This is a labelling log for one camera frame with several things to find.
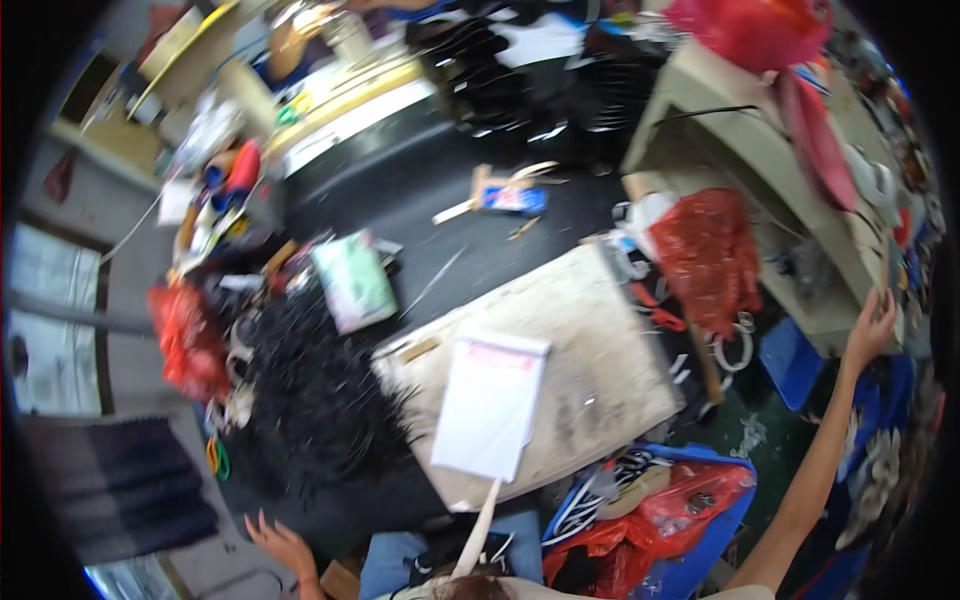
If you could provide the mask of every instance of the yellow-handled scissors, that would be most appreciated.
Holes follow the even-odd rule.
[[[224,443],[216,434],[210,436],[206,441],[206,463],[221,481],[227,481],[230,477],[230,460],[227,451],[224,449]]]

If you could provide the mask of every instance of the green floor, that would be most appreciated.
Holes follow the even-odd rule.
[[[766,442],[748,454],[756,469],[756,496],[744,516],[742,530],[728,548],[726,557],[733,567],[750,553],[777,512],[780,500],[817,431],[816,425],[801,419],[801,414],[811,410],[822,414],[832,390],[832,379],[827,368],[817,380],[806,406],[797,413],[783,404],[766,381],[737,385],[736,388],[739,391],[730,389],[727,392],[709,425],[697,423],[682,427],[667,440],[668,445],[676,447],[688,443],[704,444],[718,454],[731,456],[732,451],[740,448],[745,424],[753,415],[756,415],[756,422],[766,428]]]

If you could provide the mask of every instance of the brown hair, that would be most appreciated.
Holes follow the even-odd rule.
[[[473,574],[448,581],[434,589],[433,600],[513,600],[500,580]]]

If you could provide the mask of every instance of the blue cable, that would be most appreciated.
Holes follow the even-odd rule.
[[[231,60],[237,58],[238,56],[240,56],[240,55],[243,54],[244,52],[247,52],[248,50],[250,50],[251,48],[253,48],[253,46],[255,46],[256,44],[258,44],[258,43],[262,42],[263,40],[265,40],[266,38],[270,37],[270,34],[273,33],[273,32],[274,32],[274,30],[271,29],[269,32],[267,32],[267,33],[264,34],[263,36],[258,37],[257,39],[255,39],[254,41],[250,42],[249,44],[247,44],[247,45],[244,46],[243,48],[235,51],[233,54],[231,54],[230,56],[226,57],[223,62],[221,62],[220,64],[217,65],[217,68],[213,69],[213,75],[210,76],[210,83],[207,84],[207,85],[212,85],[213,82],[217,81],[217,75],[220,75],[220,69],[224,68],[224,65],[225,65],[225,64],[227,64],[227,63],[230,62]]]

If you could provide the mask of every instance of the pink fabric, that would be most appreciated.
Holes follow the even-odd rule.
[[[816,58],[833,27],[822,0],[674,0],[674,27],[752,73]]]

